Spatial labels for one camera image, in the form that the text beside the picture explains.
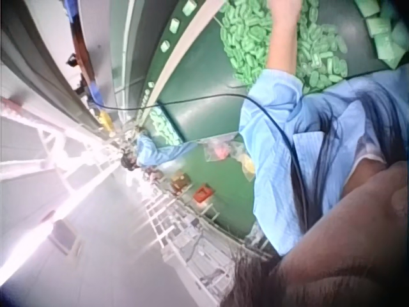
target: yellow object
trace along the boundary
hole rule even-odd
[[[112,123],[111,117],[105,111],[100,111],[98,116],[98,121],[104,126],[109,132],[114,132],[114,124]]]
[[[246,153],[243,153],[240,157],[240,162],[242,163],[243,168],[251,174],[255,174],[256,170],[254,169],[254,163]]]

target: hand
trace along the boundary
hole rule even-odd
[[[302,1],[303,0],[267,0],[274,24],[296,24],[300,18]]]

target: pile of green foam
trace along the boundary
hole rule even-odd
[[[165,139],[167,145],[182,144],[182,140],[179,138],[172,123],[167,119],[161,108],[152,108],[149,112],[149,116],[153,122],[156,133]]]
[[[265,0],[233,2],[220,10],[220,37],[235,78],[251,86],[265,67],[273,22]],[[303,0],[298,22],[297,77],[304,93],[323,90],[348,75],[346,61],[339,58],[348,48],[335,26],[317,24],[318,5],[319,0]]]

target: black hair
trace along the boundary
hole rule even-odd
[[[131,157],[132,157],[132,153],[124,153],[121,158],[121,165],[129,171],[133,171],[139,168],[136,162],[130,161]]]
[[[397,102],[381,84],[374,83],[373,86],[370,91],[356,92],[355,96],[348,100],[339,95],[327,94],[347,103],[361,101],[366,118],[372,123],[380,150],[389,167],[396,162],[407,161],[408,153],[403,143]],[[298,178],[295,174],[294,163],[297,161],[291,163],[295,209],[302,233],[307,232],[323,215],[323,192],[328,169],[332,164],[334,153],[339,149],[334,148],[330,140],[345,137],[334,135],[337,133],[334,124],[336,125],[336,118],[333,115],[321,116],[320,130],[325,136],[317,167],[314,170],[312,185],[314,190],[307,192],[306,206],[302,206],[300,201],[300,185],[306,185],[300,182],[303,177]],[[282,258],[275,255],[269,260],[262,260],[240,254],[235,261],[233,287],[223,298],[220,307],[391,306],[393,302],[398,303],[395,306],[409,305],[407,304],[409,292],[407,267],[402,268],[402,275],[396,278],[396,283],[393,285],[384,285],[383,278],[373,274],[374,270],[371,267],[355,265],[343,272],[329,272],[328,276],[322,276],[313,283],[290,286],[286,284],[286,277],[280,271]],[[363,293],[362,288],[369,289],[370,294]]]
[[[399,161],[408,160],[408,153],[403,143],[402,130],[399,124],[399,113],[396,108],[397,102],[381,84],[373,83],[372,85],[374,88],[370,91],[357,91],[354,97],[348,99],[333,93],[327,93],[327,95],[331,95],[337,100],[343,100],[347,104],[356,100],[361,101],[366,118],[372,123],[380,150],[385,158],[386,166],[390,167]],[[300,186],[301,184],[306,186],[306,184],[305,182],[300,183],[300,180],[303,180],[303,176],[301,178],[297,176],[294,169],[295,161],[291,162],[291,182],[293,185],[295,211],[300,231],[303,234],[313,227],[323,215],[322,203],[328,172],[332,165],[332,159],[339,150],[338,147],[334,147],[331,140],[346,137],[342,135],[342,131],[337,132],[337,120],[333,115],[329,102],[327,102],[327,107],[330,110],[330,115],[320,114],[320,130],[324,132],[324,139],[316,169],[314,170],[314,181],[311,185],[314,187],[314,190],[307,191],[307,203],[305,205],[302,205],[301,202]]]
[[[375,307],[408,306],[408,270],[384,284],[372,267],[352,265],[321,278],[289,285],[281,257],[269,260],[240,253],[234,285],[220,307]]]

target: red box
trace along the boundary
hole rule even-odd
[[[202,203],[207,200],[211,195],[213,195],[214,191],[211,187],[206,184],[203,184],[193,195],[193,198],[198,202]]]

